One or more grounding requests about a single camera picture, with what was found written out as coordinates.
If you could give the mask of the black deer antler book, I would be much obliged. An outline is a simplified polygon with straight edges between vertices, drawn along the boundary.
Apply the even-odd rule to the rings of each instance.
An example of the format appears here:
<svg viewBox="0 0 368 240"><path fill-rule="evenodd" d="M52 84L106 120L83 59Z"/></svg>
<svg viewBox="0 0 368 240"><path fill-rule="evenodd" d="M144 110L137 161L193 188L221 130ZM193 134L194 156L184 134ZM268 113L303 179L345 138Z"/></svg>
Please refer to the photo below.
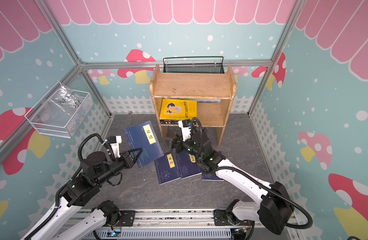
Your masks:
<svg viewBox="0 0 368 240"><path fill-rule="evenodd" d="M169 126L173 126L173 125L178 125L179 122L181 122L182 120L160 120L160 124L161 125L169 125Z"/></svg>

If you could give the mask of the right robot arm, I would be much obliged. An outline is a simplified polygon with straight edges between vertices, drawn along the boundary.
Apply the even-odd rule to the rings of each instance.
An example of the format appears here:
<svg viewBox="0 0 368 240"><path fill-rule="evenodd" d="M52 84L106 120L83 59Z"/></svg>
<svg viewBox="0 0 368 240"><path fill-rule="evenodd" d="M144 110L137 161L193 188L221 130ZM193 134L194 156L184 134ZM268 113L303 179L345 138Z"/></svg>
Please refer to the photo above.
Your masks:
<svg viewBox="0 0 368 240"><path fill-rule="evenodd" d="M172 153L185 152L194 156L196 165L203 173L229 182L255 202L254 207L240 200L233 202L229 209L230 222L259 222L276 235L280 235L286 227L300 230L312 227L312 216L290 199L284 185L262 181L241 170L214 150L205 134L195 133L187 139L177 136L169 140L168 146Z"/></svg>

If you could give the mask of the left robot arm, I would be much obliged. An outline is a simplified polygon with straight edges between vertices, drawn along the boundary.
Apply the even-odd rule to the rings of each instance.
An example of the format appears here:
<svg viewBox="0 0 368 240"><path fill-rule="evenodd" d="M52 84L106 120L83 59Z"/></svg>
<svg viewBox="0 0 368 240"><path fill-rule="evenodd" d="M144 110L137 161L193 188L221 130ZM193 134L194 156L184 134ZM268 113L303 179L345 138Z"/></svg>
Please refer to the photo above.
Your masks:
<svg viewBox="0 0 368 240"><path fill-rule="evenodd" d="M104 152L93 152L80 162L81 171L55 195L55 203L23 237L24 240L50 240L70 217L84 207L103 184L114 185L110 179L130 169L143 152L142 148L122 152L108 161Z"/></svg>

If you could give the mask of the yellow cartoon book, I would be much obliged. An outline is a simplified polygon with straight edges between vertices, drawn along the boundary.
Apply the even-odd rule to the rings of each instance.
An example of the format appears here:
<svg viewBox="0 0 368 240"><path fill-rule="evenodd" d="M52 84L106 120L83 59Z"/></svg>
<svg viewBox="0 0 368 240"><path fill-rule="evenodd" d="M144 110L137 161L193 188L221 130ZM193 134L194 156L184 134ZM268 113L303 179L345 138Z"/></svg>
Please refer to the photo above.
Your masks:
<svg viewBox="0 0 368 240"><path fill-rule="evenodd" d="M187 120L197 117L197 101L163 99L160 120Z"/></svg>

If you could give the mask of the dark blue yin-yang book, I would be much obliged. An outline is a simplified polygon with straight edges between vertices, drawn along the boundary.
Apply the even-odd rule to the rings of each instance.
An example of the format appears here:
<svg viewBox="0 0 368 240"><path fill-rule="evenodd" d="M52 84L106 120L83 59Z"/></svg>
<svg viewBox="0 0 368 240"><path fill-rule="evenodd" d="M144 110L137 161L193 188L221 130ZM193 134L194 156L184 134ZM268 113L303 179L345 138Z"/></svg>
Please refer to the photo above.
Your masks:
<svg viewBox="0 0 368 240"><path fill-rule="evenodd" d="M181 178L175 159L172 154L166 153L163 157L155 160L156 173L159 185L166 184Z"/></svg>

